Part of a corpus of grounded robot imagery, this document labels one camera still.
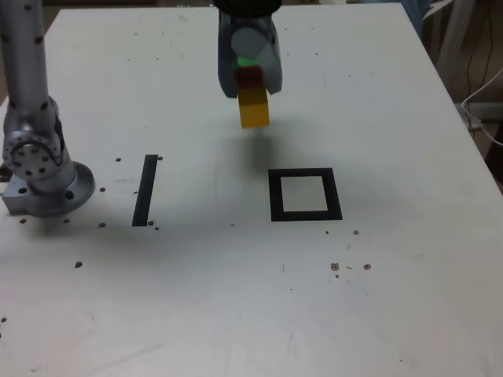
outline gray robot arm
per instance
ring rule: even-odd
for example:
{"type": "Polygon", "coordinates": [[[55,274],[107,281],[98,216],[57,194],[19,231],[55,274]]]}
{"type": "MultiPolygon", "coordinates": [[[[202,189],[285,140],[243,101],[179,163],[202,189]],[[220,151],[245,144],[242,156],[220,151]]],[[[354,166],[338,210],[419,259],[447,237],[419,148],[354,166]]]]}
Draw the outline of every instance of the gray robot arm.
{"type": "Polygon", "coordinates": [[[2,198],[11,214],[68,213],[89,199],[94,179],[70,159],[49,97],[41,0],[0,0],[0,32],[9,91],[2,155],[13,171],[2,198]]]}

